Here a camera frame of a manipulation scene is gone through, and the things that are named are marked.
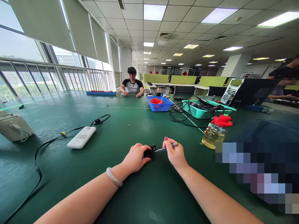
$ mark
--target yellow liquid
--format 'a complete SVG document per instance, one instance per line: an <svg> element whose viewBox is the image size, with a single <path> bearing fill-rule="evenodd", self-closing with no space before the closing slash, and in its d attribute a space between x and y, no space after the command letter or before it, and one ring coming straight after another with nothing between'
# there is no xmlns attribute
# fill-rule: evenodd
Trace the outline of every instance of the yellow liquid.
<svg viewBox="0 0 299 224"><path fill-rule="evenodd" d="M202 138L202 143L210 149L215 149L215 143L223 142L225 138L224 133L220 133L215 129L208 129Z"/></svg>

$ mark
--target ceiling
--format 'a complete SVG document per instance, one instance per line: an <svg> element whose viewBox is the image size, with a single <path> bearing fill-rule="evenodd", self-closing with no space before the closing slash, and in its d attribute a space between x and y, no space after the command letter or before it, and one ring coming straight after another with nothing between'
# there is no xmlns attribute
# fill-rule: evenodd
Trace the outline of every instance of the ceiling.
<svg viewBox="0 0 299 224"><path fill-rule="evenodd" d="M292 58L299 53L299 19L274 28L256 25L290 10L299 10L299 0L123 0L121 10L117 0L82 1L105 27L120 47L132 49L134 64L207 67L218 61L214 68L223 66L237 54L252 54L252 58L270 59L253 61L254 64L274 63L276 59ZM167 5L162 21L143 20L143 4ZM219 24L200 23L215 7L239 10ZM160 33L171 33L169 39L160 39ZM159 40L168 40L166 46ZM143 42L155 43L144 47ZM199 45L185 49L188 44ZM236 51L223 51L242 46ZM206 54L215 55L203 58Z"/></svg>

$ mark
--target white bangle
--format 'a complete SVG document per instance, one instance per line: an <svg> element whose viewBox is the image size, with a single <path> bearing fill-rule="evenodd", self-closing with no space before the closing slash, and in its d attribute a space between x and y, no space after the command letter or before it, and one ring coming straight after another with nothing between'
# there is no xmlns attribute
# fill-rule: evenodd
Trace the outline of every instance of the white bangle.
<svg viewBox="0 0 299 224"><path fill-rule="evenodd" d="M107 173L108 177L110 178L110 180L111 180L116 186L121 187L121 186L122 186L122 183L119 182L119 181L112 175L110 169L111 169L111 167L108 167L108 168L106 169L106 173Z"/></svg>

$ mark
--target person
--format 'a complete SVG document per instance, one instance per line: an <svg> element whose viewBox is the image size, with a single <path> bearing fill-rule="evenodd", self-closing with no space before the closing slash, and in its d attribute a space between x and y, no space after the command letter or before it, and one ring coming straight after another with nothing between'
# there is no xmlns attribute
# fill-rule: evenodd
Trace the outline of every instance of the person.
<svg viewBox="0 0 299 224"><path fill-rule="evenodd" d="M183 146L178 144L173 148L173 142L175 142L173 139L167 137L163 141L163 147L167 148L168 159L212 224L262 223L238 202L190 167L185 159ZM124 160L110 169L109 173L113 177L111 175L109 177L107 172L102 173L52 207L35 224L94 223L122 182L151 161L150 158L142 159L146 150L151 150L151 148L140 143L135 144Z"/></svg>
<svg viewBox="0 0 299 224"><path fill-rule="evenodd" d="M295 85L299 80L299 54L287 66L277 68L269 73L268 79L280 79L281 81L268 96L271 99L299 99L292 94L284 95L283 90L287 85Z"/></svg>
<svg viewBox="0 0 299 224"><path fill-rule="evenodd" d="M141 97L144 94L143 84L138 79L136 79L136 69L134 67L128 68L129 79L125 79L122 82L120 87L121 92L124 93L124 96L128 94L128 92L137 93L136 97Z"/></svg>

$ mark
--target roller blind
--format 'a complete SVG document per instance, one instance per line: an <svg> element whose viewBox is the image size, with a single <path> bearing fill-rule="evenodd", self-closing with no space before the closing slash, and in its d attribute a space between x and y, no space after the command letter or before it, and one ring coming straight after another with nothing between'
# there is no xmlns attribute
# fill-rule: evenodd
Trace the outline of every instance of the roller blind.
<svg viewBox="0 0 299 224"><path fill-rule="evenodd" d="M26 36L74 52L59 0L9 0Z"/></svg>
<svg viewBox="0 0 299 224"><path fill-rule="evenodd" d="M112 52L112 64L115 72L120 72L119 69L119 57L118 57L118 46L110 39L111 52Z"/></svg>
<svg viewBox="0 0 299 224"><path fill-rule="evenodd" d="M93 40L97 52L97 59L109 64L105 32L92 18L90 22L93 29Z"/></svg>
<svg viewBox="0 0 299 224"><path fill-rule="evenodd" d="M77 52L81 55L97 59L88 13L76 0L64 0L63 3Z"/></svg>

